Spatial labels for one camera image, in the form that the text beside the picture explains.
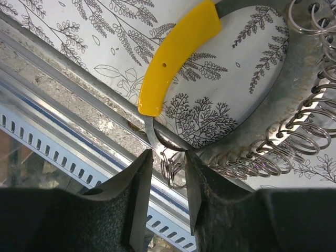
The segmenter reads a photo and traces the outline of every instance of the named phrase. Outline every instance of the white patterned surface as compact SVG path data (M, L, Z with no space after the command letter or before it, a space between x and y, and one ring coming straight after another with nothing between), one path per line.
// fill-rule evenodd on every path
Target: white patterned surface
M0 9L133 104L158 46L201 0L0 0ZM193 54L158 120L200 148L230 133L277 78L288 30L273 9L221 19L222 31Z

